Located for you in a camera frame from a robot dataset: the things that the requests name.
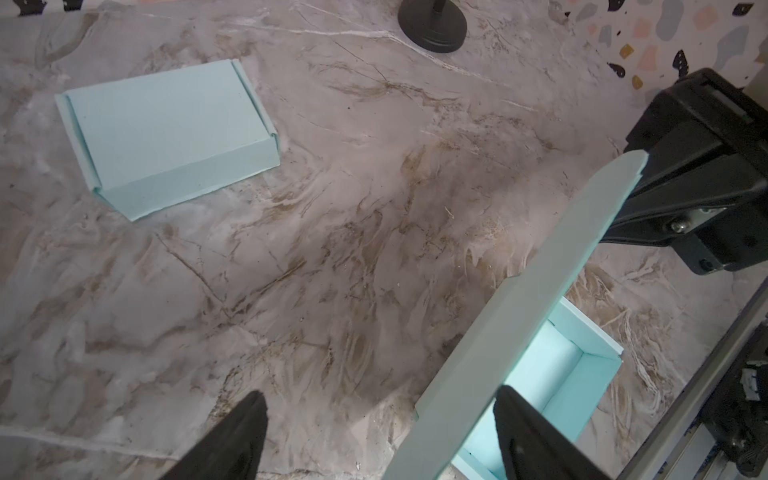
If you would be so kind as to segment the mint paper box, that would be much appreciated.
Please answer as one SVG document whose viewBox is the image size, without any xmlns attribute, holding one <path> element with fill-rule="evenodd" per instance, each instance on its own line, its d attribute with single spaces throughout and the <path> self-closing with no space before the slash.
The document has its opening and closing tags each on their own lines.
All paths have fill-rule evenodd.
<svg viewBox="0 0 768 480">
<path fill-rule="evenodd" d="M 130 221 L 280 164 L 277 131 L 234 59 L 55 97 L 85 184 Z"/>
<path fill-rule="evenodd" d="M 566 292 L 647 159 L 631 151 L 601 168 L 527 267 L 502 282 L 418 400 L 386 478 L 436 479 L 454 466 L 471 479 L 508 479 L 493 413 L 503 385 L 575 446 L 621 366 L 622 347 Z"/>
</svg>

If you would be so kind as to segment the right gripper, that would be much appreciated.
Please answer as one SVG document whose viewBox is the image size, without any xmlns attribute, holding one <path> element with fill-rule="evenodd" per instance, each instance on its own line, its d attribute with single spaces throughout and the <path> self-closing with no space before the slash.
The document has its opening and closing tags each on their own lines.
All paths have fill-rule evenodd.
<svg viewBox="0 0 768 480">
<path fill-rule="evenodd" d="M 626 137 L 648 161 L 606 243 L 670 247 L 695 274 L 767 259 L 767 112 L 705 68 L 658 93 Z"/>
</svg>

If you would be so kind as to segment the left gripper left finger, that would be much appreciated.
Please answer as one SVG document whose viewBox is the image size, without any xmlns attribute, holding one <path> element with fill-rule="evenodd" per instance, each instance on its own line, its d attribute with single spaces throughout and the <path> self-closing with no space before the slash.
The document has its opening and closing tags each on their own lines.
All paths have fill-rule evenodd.
<svg viewBox="0 0 768 480">
<path fill-rule="evenodd" d="M 162 480 L 256 478 L 268 427 L 264 395 L 248 393 Z"/>
</svg>

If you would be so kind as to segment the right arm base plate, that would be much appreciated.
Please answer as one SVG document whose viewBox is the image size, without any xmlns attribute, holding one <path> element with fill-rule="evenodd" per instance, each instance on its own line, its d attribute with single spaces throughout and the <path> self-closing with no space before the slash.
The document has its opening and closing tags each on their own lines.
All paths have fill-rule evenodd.
<svg viewBox="0 0 768 480">
<path fill-rule="evenodd" d="M 747 478 L 767 462 L 767 324 L 754 331 L 706 402 L 701 419 Z"/>
</svg>

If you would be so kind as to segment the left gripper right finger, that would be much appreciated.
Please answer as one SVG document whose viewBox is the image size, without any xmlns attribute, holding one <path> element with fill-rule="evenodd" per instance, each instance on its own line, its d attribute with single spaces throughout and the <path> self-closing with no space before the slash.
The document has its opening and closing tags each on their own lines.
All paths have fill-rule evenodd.
<svg viewBox="0 0 768 480">
<path fill-rule="evenodd" d="M 608 480 L 512 387 L 499 387 L 493 413 L 508 479 Z"/>
</svg>

